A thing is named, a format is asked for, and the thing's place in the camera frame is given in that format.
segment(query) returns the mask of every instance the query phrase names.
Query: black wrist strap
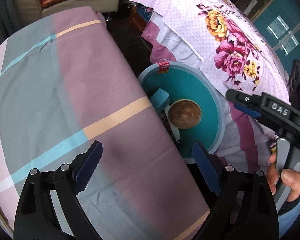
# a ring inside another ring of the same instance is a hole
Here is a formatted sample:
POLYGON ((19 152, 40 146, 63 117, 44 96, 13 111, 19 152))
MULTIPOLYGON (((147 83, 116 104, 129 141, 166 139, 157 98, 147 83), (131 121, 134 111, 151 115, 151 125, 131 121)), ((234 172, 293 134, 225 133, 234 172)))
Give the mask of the black wrist strap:
POLYGON ((300 196, 292 201, 292 202, 285 202, 282 207, 280 208, 279 212, 278 212, 278 216, 281 216, 287 212, 289 212, 290 210, 294 209, 300 202, 300 196))

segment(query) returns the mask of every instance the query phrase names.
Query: round brown object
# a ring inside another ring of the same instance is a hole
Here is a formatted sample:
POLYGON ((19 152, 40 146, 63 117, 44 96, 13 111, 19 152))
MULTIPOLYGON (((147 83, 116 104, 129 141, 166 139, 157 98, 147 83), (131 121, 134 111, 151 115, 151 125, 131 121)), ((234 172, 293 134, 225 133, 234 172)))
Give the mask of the round brown object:
POLYGON ((201 121, 202 111, 198 104, 189 99, 181 99, 172 104, 168 116, 170 122, 179 129, 190 129, 201 121))

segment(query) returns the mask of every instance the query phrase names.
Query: dark floor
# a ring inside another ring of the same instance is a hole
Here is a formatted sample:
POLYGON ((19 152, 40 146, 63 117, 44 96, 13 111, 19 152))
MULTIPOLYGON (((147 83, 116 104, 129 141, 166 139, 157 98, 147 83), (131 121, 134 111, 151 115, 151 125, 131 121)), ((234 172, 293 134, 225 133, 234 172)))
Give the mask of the dark floor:
POLYGON ((136 27, 129 24, 130 11, 131 8, 122 5, 118 12, 112 13, 112 21, 107 23, 107 28, 138 77, 152 65, 149 61, 151 45, 141 38, 141 32, 136 27))

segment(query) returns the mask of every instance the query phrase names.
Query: beige leather sofa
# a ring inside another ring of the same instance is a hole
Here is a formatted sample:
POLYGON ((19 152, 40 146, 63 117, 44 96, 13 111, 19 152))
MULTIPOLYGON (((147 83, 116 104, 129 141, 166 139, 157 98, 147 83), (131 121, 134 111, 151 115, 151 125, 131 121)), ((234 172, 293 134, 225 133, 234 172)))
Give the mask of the beige leather sofa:
POLYGON ((81 6, 91 6, 100 13, 115 12, 118 10, 120 0, 67 0, 45 9, 41 7, 41 0, 13 1, 21 23, 26 26, 42 17, 81 6))

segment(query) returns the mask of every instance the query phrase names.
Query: human hand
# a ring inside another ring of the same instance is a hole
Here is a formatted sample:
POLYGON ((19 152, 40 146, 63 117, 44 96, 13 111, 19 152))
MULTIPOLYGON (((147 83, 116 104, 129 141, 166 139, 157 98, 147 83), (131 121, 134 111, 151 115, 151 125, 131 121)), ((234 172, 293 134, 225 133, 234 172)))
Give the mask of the human hand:
MULTIPOLYGON (((275 169, 274 163, 277 158, 277 152, 273 152, 269 157, 269 170, 266 175, 267 181, 269 183, 272 195, 277 191, 276 184, 279 180, 279 174, 275 169)), ((282 182, 291 188, 291 192, 287 198, 287 202, 292 202, 300 196, 300 172, 293 170, 283 170, 281 172, 282 182)))

